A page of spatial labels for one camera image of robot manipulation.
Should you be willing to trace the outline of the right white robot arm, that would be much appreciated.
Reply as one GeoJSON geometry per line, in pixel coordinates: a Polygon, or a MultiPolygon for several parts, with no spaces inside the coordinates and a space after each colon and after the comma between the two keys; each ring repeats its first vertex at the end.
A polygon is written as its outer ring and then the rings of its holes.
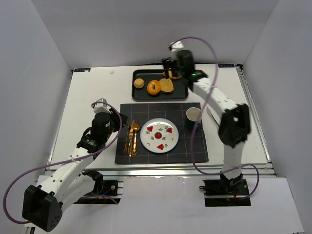
{"type": "Polygon", "coordinates": [[[224,146],[223,166],[218,182],[206,184],[214,194],[235,194],[242,182],[242,151],[251,132],[249,107],[237,104],[215,87],[215,80],[195,68],[189,50],[175,51],[174,57],[161,61],[166,78],[180,77],[185,87],[203,98],[220,117],[218,136],[224,146]]]}

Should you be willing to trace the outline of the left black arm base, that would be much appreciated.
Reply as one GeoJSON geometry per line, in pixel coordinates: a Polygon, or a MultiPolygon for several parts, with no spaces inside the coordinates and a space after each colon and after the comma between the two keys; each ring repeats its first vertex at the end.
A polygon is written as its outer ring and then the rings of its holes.
{"type": "Polygon", "coordinates": [[[104,180],[101,186],[81,197],[75,204],[117,205],[122,196],[122,180],[104,180]]]}

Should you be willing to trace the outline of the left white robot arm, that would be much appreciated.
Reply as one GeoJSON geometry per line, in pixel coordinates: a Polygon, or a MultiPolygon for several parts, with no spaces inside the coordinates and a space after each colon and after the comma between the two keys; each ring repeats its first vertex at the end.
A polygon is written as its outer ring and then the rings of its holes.
{"type": "Polygon", "coordinates": [[[127,116],[109,109],[95,114],[71,153],[69,163],[63,163],[38,186],[30,185],[24,193],[22,217],[46,232],[60,222],[63,212],[83,195],[102,183],[103,176],[95,170],[85,170],[104,149],[110,135],[125,127],[127,116]]]}

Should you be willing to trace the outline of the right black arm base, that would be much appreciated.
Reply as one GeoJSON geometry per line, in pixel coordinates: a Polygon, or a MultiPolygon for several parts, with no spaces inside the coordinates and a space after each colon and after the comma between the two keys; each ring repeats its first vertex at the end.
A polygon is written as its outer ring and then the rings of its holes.
{"type": "Polygon", "coordinates": [[[199,190],[204,193],[206,207],[244,207],[251,206],[247,181],[242,180],[226,192],[219,183],[219,180],[204,180],[199,186],[199,190]]]}

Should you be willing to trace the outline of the golden bagel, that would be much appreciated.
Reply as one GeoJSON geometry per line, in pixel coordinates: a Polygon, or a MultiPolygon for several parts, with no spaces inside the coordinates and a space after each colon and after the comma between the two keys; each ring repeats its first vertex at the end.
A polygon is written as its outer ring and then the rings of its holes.
{"type": "Polygon", "coordinates": [[[147,92],[152,95],[156,96],[161,89],[160,82],[158,80],[151,80],[147,85],[147,92]]]}

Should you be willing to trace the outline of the brown bread slice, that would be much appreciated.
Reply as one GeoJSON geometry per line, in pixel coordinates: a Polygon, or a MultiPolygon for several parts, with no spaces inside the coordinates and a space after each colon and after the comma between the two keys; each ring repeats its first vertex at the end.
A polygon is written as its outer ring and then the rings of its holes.
{"type": "Polygon", "coordinates": [[[170,94],[174,91],[174,85],[170,78],[162,78],[159,83],[161,93],[170,94]]]}

